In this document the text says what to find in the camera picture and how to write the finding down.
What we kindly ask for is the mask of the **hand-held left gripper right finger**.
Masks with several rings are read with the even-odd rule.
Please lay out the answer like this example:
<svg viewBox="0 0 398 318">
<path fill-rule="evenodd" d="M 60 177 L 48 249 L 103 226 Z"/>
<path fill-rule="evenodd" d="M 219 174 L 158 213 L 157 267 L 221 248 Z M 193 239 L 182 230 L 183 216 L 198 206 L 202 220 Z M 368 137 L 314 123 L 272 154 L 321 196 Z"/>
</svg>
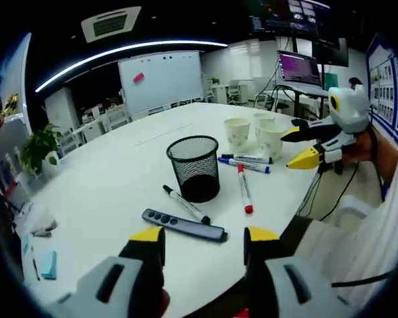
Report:
<svg viewBox="0 0 398 318">
<path fill-rule="evenodd" d="M 270 230 L 244 229 L 245 287 L 250 317 L 351 317 L 328 280 L 296 256 L 283 256 Z"/>
</svg>

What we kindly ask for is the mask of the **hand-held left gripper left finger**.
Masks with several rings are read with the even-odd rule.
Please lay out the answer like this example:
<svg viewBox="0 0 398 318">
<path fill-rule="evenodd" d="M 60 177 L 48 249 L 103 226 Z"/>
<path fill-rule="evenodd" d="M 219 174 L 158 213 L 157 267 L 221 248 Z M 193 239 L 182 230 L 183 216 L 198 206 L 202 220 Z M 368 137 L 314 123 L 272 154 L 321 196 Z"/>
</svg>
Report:
<svg viewBox="0 0 398 318">
<path fill-rule="evenodd" d="M 74 293 L 51 304 L 53 317 L 162 317 L 166 311 L 163 267 L 165 230 L 150 227 L 130 237 L 83 275 Z"/>
</svg>

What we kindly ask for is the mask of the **person's right hand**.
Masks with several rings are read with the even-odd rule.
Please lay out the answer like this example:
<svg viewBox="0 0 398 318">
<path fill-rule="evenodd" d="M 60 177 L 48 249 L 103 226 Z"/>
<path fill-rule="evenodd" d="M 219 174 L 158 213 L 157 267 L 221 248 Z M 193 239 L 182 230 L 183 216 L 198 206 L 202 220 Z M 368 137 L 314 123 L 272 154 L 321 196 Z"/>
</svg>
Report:
<svg viewBox="0 0 398 318">
<path fill-rule="evenodd" d="M 372 126 L 368 126 L 364 132 L 358 133 L 356 142 L 346 147 L 342 153 L 344 162 L 376 162 L 378 153 L 377 133 Z"/>
</svg>

